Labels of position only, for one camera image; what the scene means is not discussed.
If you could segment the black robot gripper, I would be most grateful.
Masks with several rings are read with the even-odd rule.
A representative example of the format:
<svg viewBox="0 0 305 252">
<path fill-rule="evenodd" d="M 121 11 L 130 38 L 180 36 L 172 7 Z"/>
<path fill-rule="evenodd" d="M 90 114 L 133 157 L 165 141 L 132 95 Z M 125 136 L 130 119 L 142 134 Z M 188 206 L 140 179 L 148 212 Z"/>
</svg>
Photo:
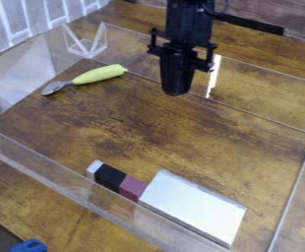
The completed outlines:
<svg viewBox="0 0 305 252">
<path fill-rule="evenodd" d="M 210 41 L 216 0 L 168 0 L 166 30 L 152 30 L 148 52 L 161 57 L 162 90 L 166 95 L 184 95 L 190 91 L 194 70 L 213 70 Z M 206 48 L 200 59 L 193 49 Z"/>
</svg>

